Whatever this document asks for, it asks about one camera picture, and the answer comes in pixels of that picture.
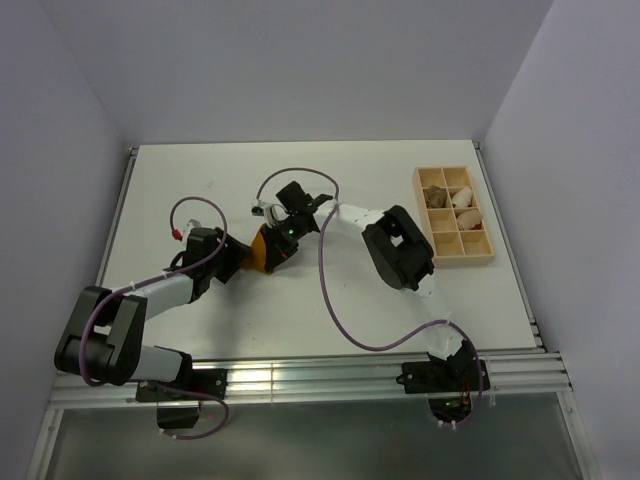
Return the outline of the mustard striped sock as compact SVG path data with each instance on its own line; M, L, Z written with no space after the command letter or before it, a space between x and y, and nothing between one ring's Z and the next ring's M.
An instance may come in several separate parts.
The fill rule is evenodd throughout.
M273 245L271 231L267 224L261 225L250 248L251 253L242 261L241 268L270 275L273 272L273 266L271 265Z

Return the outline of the aluminium frame rail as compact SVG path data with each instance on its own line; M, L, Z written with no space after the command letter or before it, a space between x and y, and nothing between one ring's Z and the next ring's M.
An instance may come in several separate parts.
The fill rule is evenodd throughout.
M197 371L227 371L230 405L406 399L396 382L406 362L424 355L387 354L195 364ZM491 388L483 396L570 392L572 384L558 353L498 354L484 357ZM48 410L139 407L136 386L89 387L70 374L54 380Z

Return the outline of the rolled cream sock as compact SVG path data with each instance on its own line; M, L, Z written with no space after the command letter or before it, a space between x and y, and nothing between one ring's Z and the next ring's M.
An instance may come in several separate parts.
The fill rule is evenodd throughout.
M483 215L479 210L466 210L456 217L456 224L461 231L482 228Z
M468 187L462 187L460 189L450 189L451 205L454 208L467 208L473 201L473 190Z

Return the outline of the lower rolled cream sock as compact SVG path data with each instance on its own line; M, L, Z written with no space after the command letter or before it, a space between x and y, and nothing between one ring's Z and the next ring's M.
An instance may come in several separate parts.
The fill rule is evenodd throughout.
M483 215L479 210L466 210L456 217L456 224L461 231L482 228Z

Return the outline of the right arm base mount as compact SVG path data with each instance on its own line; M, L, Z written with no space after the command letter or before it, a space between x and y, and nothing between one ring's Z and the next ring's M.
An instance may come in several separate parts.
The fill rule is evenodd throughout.
M473 411L473 393L487 391L491 384L484 361L481 371L471 360L462 369L453 360L435 357L428 361L405 362L396 383L407 395L425 394L433 416L444 423L465 420Z

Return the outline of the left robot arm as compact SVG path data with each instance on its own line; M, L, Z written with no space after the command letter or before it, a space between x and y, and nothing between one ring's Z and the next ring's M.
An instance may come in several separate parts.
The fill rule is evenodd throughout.
M250 246L220 228L194 228L159 276L120 289L84 288L55 350L56 369L90 386L157 382L170 398L187 397L195 386L192 356L145 346L145 324L197 301L212 280L227 283L251 254Z

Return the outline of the wooden compartment box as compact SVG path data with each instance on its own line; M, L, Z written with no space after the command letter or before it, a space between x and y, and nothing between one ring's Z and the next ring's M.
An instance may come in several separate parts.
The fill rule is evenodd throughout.
M412 182L422 229L434 250L435 265L438 268L458 268L491 263L494 251L469 170L462 166L418 167L414 170ZM437 185L447 191L445 208L427 208L424 190L430 185ZM454 208L449 190L465 186L473 190L472 204L467 208ZM463 211L472 209L482 213L482 228L461 231L456 224L456 217Z

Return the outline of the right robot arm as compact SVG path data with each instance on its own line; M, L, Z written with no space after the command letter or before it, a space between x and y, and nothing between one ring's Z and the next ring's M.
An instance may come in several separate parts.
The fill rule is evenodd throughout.
M468 368L479 368L476 348L469 336L450 320L451 313L438 291L434 249L406 209L395 205L387 210L371 210L341 203L337 195L313 197L297 182L283 187L276 198L285 212L284 218L274 212L274 204L259 198L251 208L254 216L265 220L252 244L258 270L272 273L298 251L304 236L317 233L323 302L334 325L349 343L367 352L381 353L425 333L434 381L446 390L457 388L466 379ZM396 291L414 293L431 320L384 346L367 345L353 337L339 320L327 288L325 237L332 225L341 234L362 241L383 283Z

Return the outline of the upper rolled cream sock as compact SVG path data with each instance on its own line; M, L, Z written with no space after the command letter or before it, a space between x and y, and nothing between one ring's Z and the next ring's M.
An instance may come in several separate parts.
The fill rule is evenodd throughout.
M473 201L473 190L468 187L462 187L460 189L450 189L451 205L454 208L467 208Z

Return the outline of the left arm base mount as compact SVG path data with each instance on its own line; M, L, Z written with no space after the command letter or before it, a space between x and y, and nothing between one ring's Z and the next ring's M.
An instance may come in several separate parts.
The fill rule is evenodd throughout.
M228 370L224 368L194 370L184 381L140 382L135 401L156 405L156 423L164 435L179 440L196 440L220 431L228 422L230 409L225 402ZM208 431L195 432L204 403L222 407L222 418Z

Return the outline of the brown sock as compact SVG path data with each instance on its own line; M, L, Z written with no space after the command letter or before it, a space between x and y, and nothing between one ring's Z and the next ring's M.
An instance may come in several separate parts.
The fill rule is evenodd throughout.
M447 191L437 185L430 185L424 190L425 203L428 209L441 209L447 205Z

